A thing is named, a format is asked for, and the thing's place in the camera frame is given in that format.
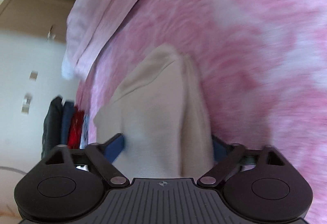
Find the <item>dark blue folded jeans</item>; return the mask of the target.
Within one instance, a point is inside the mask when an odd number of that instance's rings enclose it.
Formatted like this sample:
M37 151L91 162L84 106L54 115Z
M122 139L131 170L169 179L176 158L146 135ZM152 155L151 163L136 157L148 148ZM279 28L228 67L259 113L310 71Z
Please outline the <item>dark blue folded jeans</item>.
M75 113L75 104L73 101L65 101L63 105L63 117L62 117L62 128L61 128L61 138L60 143L63 145L68 144L68 136L70 130L70 124L72 117Z

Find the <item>red folded garment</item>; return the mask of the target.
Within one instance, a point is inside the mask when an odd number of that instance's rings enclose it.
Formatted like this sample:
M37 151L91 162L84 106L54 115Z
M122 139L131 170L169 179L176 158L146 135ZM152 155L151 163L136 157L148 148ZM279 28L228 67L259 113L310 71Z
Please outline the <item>red folded garment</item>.
M68 148L79 149L83 123L84 123L84 111L80 111L77 106L74 107L74 113L70 122L70 129L68 135Z

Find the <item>beige shirt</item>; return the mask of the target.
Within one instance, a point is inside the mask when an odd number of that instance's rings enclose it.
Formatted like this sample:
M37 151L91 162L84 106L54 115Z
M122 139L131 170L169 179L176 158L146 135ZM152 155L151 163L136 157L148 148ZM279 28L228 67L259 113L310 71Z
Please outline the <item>beige shirt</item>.
M94 124L98 143L124 136L124 150L113 164L129 179L197 179L213 167L197 69L170 45L154 49L124 78Z

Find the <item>black folded garment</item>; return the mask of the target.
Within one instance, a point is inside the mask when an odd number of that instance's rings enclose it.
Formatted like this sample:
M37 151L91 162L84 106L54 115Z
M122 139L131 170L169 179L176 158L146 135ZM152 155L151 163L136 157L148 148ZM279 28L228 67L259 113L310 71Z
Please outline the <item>black folded garment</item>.
M60 144L63 118L62 99L61 96L55 97L51 101L47 115L45 116L41 158L45 158L54 147Z

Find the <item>pink floral blanket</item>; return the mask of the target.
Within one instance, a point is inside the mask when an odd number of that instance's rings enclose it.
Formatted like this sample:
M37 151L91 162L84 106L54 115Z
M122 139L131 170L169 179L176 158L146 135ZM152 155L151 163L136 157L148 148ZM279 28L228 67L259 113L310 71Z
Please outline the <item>pink floral blanket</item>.
M274 145L314 194L326 223L326 0L140 0L78 88L91 115L155 47L191 55L214 135Z

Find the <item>wooden door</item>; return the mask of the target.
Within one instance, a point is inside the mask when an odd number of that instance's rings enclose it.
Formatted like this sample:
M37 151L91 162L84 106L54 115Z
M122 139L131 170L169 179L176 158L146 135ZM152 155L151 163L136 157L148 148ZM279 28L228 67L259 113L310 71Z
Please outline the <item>wooden door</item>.
M4 0L1 30L66 42L66 20L72 0Z

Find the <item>white folded garment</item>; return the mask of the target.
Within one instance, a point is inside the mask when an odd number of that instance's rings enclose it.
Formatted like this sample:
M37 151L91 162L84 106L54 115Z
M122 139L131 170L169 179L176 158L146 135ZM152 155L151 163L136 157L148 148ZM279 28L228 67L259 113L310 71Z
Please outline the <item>white folded garment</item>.
M83 124L82 124L82 133L80 138L80 149L85 149L85 147L88 145L88 131L89 131L89 115L84 114L83 118Z

